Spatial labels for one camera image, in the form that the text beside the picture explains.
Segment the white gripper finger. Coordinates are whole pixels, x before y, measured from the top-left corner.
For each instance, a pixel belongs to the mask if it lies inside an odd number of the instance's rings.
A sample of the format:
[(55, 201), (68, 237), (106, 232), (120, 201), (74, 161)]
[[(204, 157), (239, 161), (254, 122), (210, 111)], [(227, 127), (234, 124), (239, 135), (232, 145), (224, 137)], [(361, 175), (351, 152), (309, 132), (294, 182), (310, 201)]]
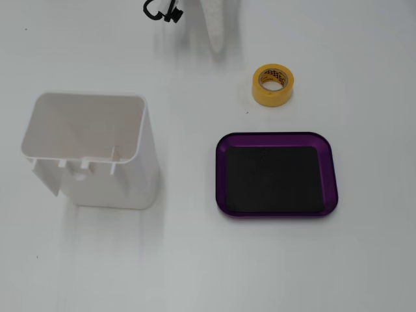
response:
[(220, 53), (224, 48), (224, 0), (200, 0), (211, 49)]

